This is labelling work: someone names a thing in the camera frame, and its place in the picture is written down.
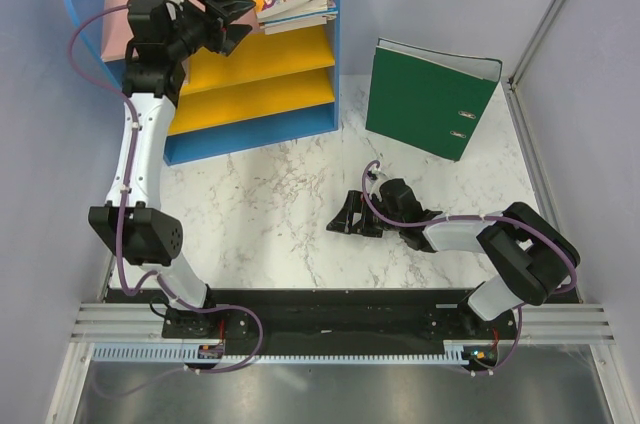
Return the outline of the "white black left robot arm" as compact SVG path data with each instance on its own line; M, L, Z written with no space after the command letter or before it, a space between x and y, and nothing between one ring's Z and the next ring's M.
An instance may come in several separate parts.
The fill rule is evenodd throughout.
M185 79L184 62L205 49L230 55L252 31L240 18L253 0L128 0L132 36L125 49L125 69L117 93L125 107L119 160L111 188L88 221L116 260L121 290L136 295L125 268L142 270L142 282L155 279L169 301L187 310L185 326L208 337L219 326L219 313L204 304L207 285L182 253L181 222L162 212L160 173L169 127Z

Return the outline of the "red 13-Storey Treehouse book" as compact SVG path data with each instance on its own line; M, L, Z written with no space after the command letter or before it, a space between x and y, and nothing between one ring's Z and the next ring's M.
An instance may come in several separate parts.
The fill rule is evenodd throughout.
M325 16L316 16L308 19L301 19L296 21L287 21L283 23L276 23L273 25L265 25L262 30L265 35L275 35L284 32L292 32L300 29L306 29L310 27L323 26L327 24L331 19L327 19Z

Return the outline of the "Jane Eyre blue book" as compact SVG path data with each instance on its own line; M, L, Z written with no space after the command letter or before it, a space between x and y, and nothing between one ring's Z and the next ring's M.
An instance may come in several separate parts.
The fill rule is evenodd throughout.
M309 16L333 12L335 10L336 4L334 0L310 0L304 4L279 12L273 16L260 17L258 19L258 23L260 25L266 25L292 19L306 18Z

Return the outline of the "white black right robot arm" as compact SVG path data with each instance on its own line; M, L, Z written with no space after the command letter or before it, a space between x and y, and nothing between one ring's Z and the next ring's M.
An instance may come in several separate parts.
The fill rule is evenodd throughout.
M350 190L326 229L370 238L395 231L415 251L486 255L497 275L479 285L457 315L460 330L473 338L489 331L505 311L542 305L577 284L579 253L523 202L483 217L444 216L424 208L404 180L381 178L371 192Z

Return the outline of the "dogs Bark picture book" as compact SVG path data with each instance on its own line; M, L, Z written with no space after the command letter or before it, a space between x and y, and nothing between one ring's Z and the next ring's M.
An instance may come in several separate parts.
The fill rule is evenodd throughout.
M266 31L269 28L276 28L281 26L286 26L291 29L297 29L307 23L320 25L326 23L328 20L335 19L337 17L337 14L338 8L335 5L332 5L326 10L319 10L290 17L272 19L266 22L260 22L259 29Z

